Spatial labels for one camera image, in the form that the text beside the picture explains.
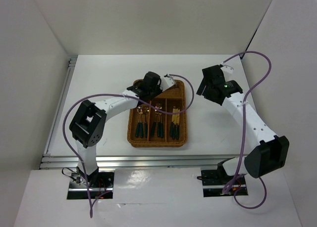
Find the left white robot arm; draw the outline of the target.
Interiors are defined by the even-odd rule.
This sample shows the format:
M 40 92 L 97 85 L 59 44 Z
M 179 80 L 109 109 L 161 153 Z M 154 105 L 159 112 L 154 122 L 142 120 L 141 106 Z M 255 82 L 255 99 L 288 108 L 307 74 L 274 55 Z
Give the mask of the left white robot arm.
M 168 77 L 148 72 L 143 80 L 129 86 L 119 96 L 110 95 L 108 99 L 97 102 L 85 99 L 80 103 L 69 129 L 76 141 L 76 153 L 80 156 L 76 169 L 85 186 L 93 187 L 98 182 L 96 147 L 103 136 L 106 122 L 126 110 L 138 107 L 140 100 L 147 102 L 173 85 L 174 81 Z

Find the gold knife pile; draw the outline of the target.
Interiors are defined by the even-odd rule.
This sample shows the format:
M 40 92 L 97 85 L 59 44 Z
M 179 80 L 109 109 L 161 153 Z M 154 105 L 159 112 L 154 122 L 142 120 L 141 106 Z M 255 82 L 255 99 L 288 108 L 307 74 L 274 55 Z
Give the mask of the gold knife pile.
M 172 130 L 172 138 L 173 139 L 176 138 L 176 127 L 177 127 L 177 114 L 174 115 L 174 118 L 173 118 L 173 130 Z
M 175 111 L 176 111 L 176 107 L 174 106 L 172 113 L 175 113 Z M 172 115 L 172 117 L 171 117 L 171 123 L 170 123 L 170 131 L 169 131 L 170 137 L 173 137 L 173 132 L 174 132 L 174 120 L 175 120 L 175 115 Z

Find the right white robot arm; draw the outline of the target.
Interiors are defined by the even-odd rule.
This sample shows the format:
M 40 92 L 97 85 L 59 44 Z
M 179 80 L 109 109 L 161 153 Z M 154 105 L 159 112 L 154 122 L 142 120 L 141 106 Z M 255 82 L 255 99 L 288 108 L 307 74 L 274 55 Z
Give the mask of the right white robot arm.
M 202 70 L 203 79 L 197 95 L 224 107 L 244 128 L 245 141 L 252 151 L 242 158 L 231 158 L 218 164 L 216 178 L 228 183 L 235 174 L 259 178 L 284 167 L 289 149 L 286 136 L 278 136 L 244 99 L 242 88 L 234 80 L 226 81 L 221 65 Z

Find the gold spoon pile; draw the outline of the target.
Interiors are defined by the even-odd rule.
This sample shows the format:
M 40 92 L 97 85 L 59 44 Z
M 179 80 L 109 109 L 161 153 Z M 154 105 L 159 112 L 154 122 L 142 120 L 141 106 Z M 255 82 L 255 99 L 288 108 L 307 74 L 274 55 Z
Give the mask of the gold spoon pile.
M 144 127 L 143 127 L 143 107 L 142 106 L 139 106 L 138 107 L 138 113 L 140 115 L 139 117 L 139 135 L 140 135 L 140 138 L 143 138 L 144 137 Z

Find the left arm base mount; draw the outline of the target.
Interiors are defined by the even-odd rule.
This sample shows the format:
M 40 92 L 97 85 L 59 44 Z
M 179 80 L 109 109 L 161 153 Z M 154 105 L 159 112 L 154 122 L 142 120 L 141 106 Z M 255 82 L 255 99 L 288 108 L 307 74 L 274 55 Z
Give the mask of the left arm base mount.
M 88 199 L 85 180 L 70 168 L 62 168 L 61 173 L 70 178 L 68 200 Z M 97 180 L 89 184 L 92 199 L 113 199 L 114 172 L 101 172 Z

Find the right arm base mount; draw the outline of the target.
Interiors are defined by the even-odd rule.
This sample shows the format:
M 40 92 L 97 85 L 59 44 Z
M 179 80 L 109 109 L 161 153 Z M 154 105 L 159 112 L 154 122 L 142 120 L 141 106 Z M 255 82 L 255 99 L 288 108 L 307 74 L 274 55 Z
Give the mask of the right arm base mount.
M 196 177 L 197 180 L 202 182 L 204 197 L 233 196 L 236 191 L 238 191 L 237 196 L 247 196 L 248 190 L 245 178 L 239 178 L 227 193 L 222 192 L 224 186 L 232 178 L 233 176 L 221 174 L 218 170 L 201 170 L 201 175 Z

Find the gold spoon green handle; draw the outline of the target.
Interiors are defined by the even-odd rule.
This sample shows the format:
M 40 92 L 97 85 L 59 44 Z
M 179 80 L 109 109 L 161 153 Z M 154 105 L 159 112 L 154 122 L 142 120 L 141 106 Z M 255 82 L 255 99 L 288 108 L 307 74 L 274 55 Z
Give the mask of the gold spoon green handle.
M 138 117 L 138 123 L 137 123 L 137 127 L 136 127 L 136 131 L 135 131 L 135 137 L 140 137 L 139 135 L 139 117 Z
M 145 138 L 148 138 L 148 114 L 149 114 L 149 107 L 144 106 L 143 107 L 143 113 L 144 113 L 144 118 L 145 118 Z

